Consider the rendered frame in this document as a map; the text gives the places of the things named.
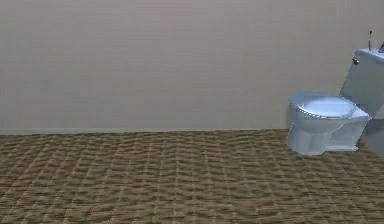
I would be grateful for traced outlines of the white toilet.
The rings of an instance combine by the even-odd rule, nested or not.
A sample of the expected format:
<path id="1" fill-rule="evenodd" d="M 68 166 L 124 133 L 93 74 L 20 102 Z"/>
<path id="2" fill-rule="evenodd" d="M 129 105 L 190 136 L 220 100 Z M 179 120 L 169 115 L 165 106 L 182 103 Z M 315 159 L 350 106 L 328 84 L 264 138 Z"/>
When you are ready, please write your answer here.
<path id="1" fill-rule="evenodd" d="M 287 112 L 286 145 L 292 151 L 310 156 L 355 151 L 367 123 L 384 119 L 384 51 L 356 50 L 337 94 L 295 92 Z"/>

